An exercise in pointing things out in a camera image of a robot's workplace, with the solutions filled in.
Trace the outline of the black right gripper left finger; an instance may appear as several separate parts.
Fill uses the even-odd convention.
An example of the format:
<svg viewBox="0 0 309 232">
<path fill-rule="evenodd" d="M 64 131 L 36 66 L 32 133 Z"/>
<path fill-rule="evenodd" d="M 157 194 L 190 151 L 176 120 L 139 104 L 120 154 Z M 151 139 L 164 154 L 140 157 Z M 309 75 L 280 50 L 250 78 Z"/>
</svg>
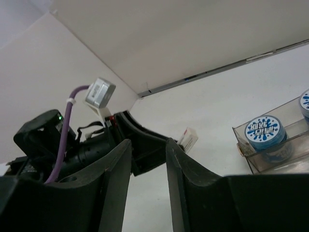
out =
<svg viewBox="0 0 309 232">
<path fill-rule="evenodd" d="M 131 173 L 131 141 L 59 182 L 0 179 L 3 232 L 119 232 Z"/>
</svg>

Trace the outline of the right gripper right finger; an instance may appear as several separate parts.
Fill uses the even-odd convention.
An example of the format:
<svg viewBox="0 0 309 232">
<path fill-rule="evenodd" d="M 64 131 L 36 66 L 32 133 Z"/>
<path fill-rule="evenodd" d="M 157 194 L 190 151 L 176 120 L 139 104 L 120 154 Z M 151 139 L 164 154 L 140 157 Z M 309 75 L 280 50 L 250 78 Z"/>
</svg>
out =
<svg viewBox="0 0 309 232">
<path fill-rule="evenodd" d="M 175 232 L 306 232 L 307 174 L 220 176 L 166 141 Z"/>
</svg>

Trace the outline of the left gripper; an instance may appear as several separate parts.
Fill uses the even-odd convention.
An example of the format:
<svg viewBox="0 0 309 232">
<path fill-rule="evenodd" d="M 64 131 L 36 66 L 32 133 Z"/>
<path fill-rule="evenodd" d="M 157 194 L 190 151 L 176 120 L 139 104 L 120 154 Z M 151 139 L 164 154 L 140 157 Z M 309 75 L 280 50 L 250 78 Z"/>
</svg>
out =
<svg viewBox="0 0 309 232">
<path fill-rule="evenodd" d="M 131 141 L 131 172 L 138 176 L 149 172 L 166 162 L 166 136 L 144 128 L 129 113 L 119 112 L 112 121 L 94 121 L 77 129 L 77 138 L 69 148 L 62 163 L 62 175 L 69 176 L 98 159 L 106 156 L 125 139 Z M 93 126 L 101 127 L 85 135 L 81 141 L 82 130 Z"/>
</svg>

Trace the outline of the white staples box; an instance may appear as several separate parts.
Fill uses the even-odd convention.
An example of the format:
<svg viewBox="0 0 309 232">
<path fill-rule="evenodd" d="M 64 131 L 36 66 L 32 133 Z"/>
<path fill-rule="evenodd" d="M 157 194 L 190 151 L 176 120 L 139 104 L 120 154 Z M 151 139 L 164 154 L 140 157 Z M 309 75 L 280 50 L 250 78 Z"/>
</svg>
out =
<svg viewBox="0 0 309 232">
<path fill-rule="evenodd" d="M 177 144 L 181 146 L 185 153 L 190 152 L 192 147 L 198 140 L 198 135 L 196 130 L 190 127 L 187 127 L 180 139 L 178 140 Z"/>
</svg>

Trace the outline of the blue round jar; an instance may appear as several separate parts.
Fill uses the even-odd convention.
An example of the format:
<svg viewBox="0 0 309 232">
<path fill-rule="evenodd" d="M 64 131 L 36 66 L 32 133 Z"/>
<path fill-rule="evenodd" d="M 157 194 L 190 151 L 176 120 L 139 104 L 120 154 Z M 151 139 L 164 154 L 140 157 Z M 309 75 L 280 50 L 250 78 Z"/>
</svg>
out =
<svg viewBox="0 0 309 232">
<path fill-rule="evenodd" d="M 298 104 L 305 121 L 309 123 L 309 89 L 300 95 Z"/>
<path fill-rule="evenodd" d="M 252 119 L 244 133 L 249 144 L 268 163 L 281 163 L 292 156 L 293 145 L 286 142 L 287 132 L 275 116 L 265 115 Z"/>
</svg>

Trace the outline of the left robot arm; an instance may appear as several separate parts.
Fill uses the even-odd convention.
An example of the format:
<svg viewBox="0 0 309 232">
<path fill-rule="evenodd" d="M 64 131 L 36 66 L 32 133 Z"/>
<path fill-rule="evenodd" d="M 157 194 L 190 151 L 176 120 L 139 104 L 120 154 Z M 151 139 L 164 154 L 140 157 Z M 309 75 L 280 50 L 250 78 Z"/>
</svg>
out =
<svg viewBox="0 0 309 232">
<path fill-rule="evenodd" d="M 166 162 L 166 136 L 144 128 L 129 111 L 105 119 L 105 122 L 94 121 L 79 127 L 76 132 L 69 128 L 58 180 L 106 156 L 125 139 L 131 141 L 134 176 Z M 13 138 L 25 156 L 9 162 L 7 174 L 45 182 L 56 163 L 63 122 L 63 116 L 56 109 L 26 122 Z"/>
</svg>

